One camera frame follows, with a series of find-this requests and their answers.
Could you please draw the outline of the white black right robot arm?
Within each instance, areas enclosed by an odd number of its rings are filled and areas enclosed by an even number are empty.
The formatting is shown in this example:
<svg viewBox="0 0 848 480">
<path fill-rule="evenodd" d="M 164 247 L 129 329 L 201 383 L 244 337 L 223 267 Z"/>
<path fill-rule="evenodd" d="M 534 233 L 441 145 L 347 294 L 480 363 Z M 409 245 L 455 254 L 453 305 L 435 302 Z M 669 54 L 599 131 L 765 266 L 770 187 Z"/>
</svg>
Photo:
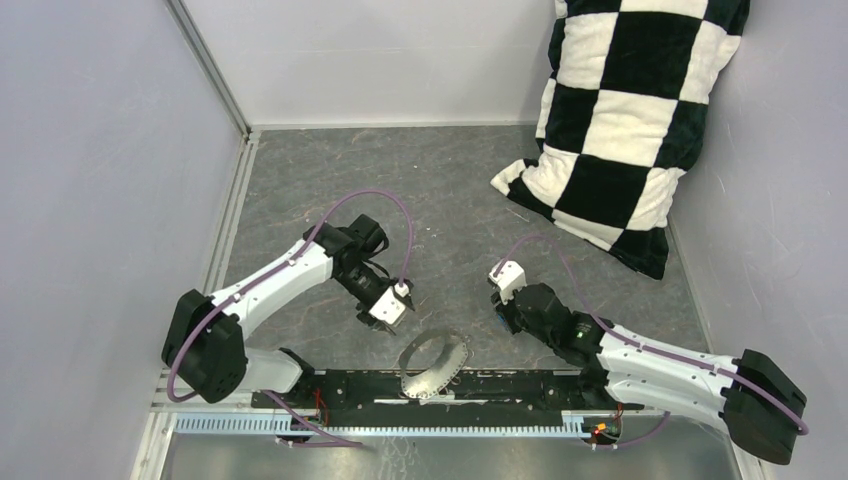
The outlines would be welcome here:
<svg viewBox="0 0 848 480">
<path fill-rule="evenodd" d="M 807 397 L 768 355 L 713 355 L 655 342 L 567 308 L 544 283 L 496 291 L 490 301 L 510 333 L 534 337 L 579 368 L 585 405 L 633 404 L 685 416 L 763 461 L 790 463 Z"/>
</svg>

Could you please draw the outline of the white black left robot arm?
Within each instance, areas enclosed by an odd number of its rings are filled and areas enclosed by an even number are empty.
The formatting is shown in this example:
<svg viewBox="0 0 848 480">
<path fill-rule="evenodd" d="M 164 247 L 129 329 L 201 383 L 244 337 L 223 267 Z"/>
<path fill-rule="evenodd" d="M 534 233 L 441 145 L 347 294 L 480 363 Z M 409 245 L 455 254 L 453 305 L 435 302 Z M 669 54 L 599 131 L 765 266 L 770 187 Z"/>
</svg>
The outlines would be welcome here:
<svg viewBox="0 0 848 480">
<path fill-rule="evenodd" d="M 311 367 L 289 349 L 250 349 L 246 339 L 293 299 L 329 280 L 354 297 L 360 322 L 390 332 L 413 304 L 411 281 L 390 277 L 372 260 L 388 246 L 386 232 L 365 214 L 345 227 L 310 228 L 284 255 L 245 279 L 210 295 L 184 293 L 162 361 L 210 404 L 249 389 L 270 390 L 290 407 L 306 405 L 314 394 Z"/>
</svg>

